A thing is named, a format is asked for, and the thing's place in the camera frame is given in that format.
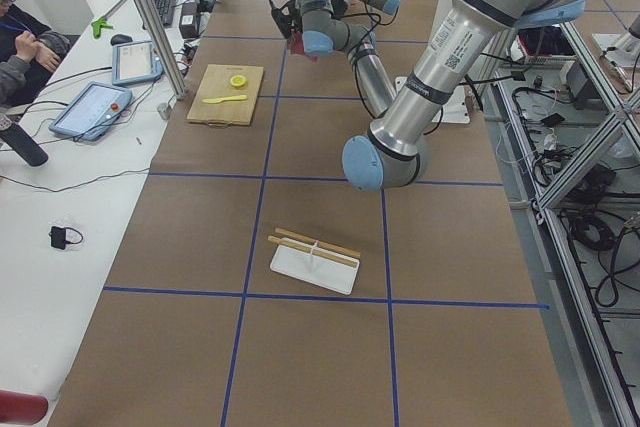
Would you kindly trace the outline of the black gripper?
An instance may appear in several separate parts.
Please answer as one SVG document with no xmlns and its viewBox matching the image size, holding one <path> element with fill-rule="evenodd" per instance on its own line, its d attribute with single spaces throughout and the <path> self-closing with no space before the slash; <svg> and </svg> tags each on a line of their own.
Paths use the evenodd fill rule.
<svg viewBox="0 0 640 427">
<path fill-rule="evenodd" d="M 298 10 L 289 12 L 290 35 L 301 34 L 303 32 L 302 18 Z"/>
</svg>

